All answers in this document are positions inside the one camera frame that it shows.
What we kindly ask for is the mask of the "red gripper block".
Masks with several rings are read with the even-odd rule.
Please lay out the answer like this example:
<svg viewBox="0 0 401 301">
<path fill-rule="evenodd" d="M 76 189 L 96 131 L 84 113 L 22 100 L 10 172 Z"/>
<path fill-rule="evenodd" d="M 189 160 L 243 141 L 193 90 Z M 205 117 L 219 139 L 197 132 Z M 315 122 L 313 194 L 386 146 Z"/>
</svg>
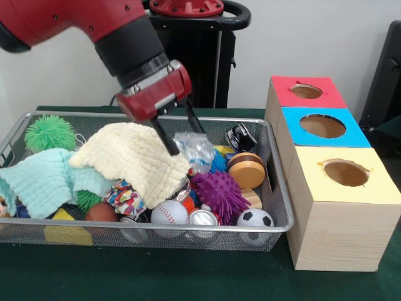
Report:
<svg viewBox="0 0 401 301">
<path fill-rule="evenodd" d="M 191 90 L 192 83 L 185 66 L 177 60 L 172 60 L 153 75 L 118 93 L 117 102 L 130 118 L 138 122 L 151 119 L 150 122 L 168 153 L 176 156 L 180 153 L 179 149 L 174 140 L 166 134 L 156 116 L 159 111 L 163 112 L 188 96 Z M 189 99 L 185 100 L 183 107 L 192 131 L 204 134 L 205 131 Z"/>
</svg>

